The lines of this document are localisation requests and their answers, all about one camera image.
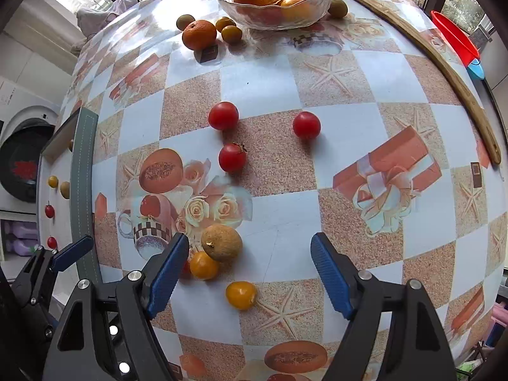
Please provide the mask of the red cherry tomato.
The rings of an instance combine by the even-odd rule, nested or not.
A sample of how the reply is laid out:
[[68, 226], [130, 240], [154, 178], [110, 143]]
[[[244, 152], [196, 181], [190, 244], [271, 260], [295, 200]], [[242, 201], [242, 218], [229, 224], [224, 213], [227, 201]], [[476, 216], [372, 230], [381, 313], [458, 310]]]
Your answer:
[[219, 131], [230, 131], [235, 128], [239, 113], [232, 102], [218, 102], [208, 113], [209, 125]]

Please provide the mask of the small orange kumquat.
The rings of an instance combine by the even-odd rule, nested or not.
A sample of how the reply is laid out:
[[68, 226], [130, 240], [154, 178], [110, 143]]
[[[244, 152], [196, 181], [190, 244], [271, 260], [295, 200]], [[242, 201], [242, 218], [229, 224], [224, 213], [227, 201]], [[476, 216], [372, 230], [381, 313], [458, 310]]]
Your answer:
[[221, 38], [228, 45], [235, 45], [240, 43], [243, 38], [243, 32], [240, 28], [234, 25], [225, 26], [221, 32]]
[[228, 27], [228, 26], [236, 26], [236, 23], [234, 20], [232, 20], [231, 18], [229, 17], [220, 17], [216, 22], [215, 22], [215, 28], [216, 30], [221, 33], [222, 30], [225, 28], [225, 27]]

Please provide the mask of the patterned tablecloth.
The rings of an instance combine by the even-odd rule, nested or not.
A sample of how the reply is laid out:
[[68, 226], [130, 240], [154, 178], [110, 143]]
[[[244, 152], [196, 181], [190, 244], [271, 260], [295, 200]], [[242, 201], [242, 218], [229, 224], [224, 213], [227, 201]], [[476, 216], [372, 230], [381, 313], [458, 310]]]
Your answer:
[[[378, 279], [420, 280], [461, 359], [486, 333], [503, 274], [503, 176], [440, 71], [353, 0], [342, 20], [245, 30], [203, 60], [176, 21], [214, 22], [217, 0], [145, 0], [96, 35], [72, 74], [62, 114], [98, 116], [92, 207], [103, 279], [157, 252], [133, 224], [157, 208], [193, 251], [213, 224], [240, 256], [209, 281], [185, 277], [155, 333], [185, 380], [322, 378], [347, 327], [310, 256], [324, 232]], [[234, 129], [208, 123], [218, 102]], [[226, 288], [257, 288], [247, 311]], [[298, 365], [290, 374], [271, 367]]]

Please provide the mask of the large orange on table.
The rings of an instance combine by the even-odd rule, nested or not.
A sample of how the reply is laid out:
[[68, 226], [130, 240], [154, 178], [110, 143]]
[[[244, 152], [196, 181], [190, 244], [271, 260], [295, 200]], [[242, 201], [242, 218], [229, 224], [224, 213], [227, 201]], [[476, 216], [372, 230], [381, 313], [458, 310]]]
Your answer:
[[184, 46], [192, 51], [202, 51], [215, 44], [217, 30], [213, 23], [206, 20], [196, 20], [183, 31]]

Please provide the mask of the white washing machine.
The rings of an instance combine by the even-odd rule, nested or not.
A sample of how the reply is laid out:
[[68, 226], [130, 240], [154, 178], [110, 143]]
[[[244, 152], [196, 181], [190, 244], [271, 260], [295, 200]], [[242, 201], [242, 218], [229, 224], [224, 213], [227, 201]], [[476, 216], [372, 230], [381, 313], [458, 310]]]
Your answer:
[[52, 138], [60, 106], [1, 79], [1, 258], [28, 255], [37, 236], [40, 152]]

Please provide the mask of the yellow cherry tomato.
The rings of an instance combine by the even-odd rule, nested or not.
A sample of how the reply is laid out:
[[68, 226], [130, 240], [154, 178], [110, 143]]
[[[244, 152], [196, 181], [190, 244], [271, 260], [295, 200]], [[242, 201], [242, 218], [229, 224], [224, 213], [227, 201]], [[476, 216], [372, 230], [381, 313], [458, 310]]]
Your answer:
[[235, 281], [226, 288], [228, 303], [239, 311], [247, 311], [251, 308], [257, 297], [257, 288], [248, 281]]
[[190, 260], [190, 273], [201, 280], [214, 279], [220, 272], [220, 263], [206, 252], [195, 252]]
[[56, 176], [49, 176], [47, 184], [50, 188], [58, 188], [58, 178]]

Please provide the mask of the cloth bag on table edge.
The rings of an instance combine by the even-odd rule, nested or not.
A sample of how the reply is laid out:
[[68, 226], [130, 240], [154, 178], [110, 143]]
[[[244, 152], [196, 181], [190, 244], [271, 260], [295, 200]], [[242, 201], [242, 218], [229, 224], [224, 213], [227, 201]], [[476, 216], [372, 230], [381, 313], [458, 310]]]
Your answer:
[[70, 48], [70, 52], [75, 56], [79, 56], [84, 45], [88, 41], [109, 25], [115, 18], [119, 17], [138, 2], [139, 0], [115, 0], [109, 9], [103, 11], [91, 8], [80, 8], [76, 13], [77, 26], [84, 35], [84, 38], [75, 43]]

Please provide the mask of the brown longan fruit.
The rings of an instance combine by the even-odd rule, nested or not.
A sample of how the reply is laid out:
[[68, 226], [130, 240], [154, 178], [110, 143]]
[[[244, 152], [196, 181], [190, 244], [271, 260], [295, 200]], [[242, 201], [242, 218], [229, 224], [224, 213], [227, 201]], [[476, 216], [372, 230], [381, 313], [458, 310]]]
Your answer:
[[62, 182], [59, 187], [62, 197], [66, 200], [70, 199], [70, 182]]

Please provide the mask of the green-brown round fruit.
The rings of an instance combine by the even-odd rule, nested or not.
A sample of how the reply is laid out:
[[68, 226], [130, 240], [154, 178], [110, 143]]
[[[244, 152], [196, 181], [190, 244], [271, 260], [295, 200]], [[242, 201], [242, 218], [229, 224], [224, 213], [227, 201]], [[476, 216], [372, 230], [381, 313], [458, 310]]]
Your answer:
[[190, 14], [181, 15], [176, 21], [176, 26], [179, 30], [184, 31], [186, 27], [195, 20], [195, 17]]

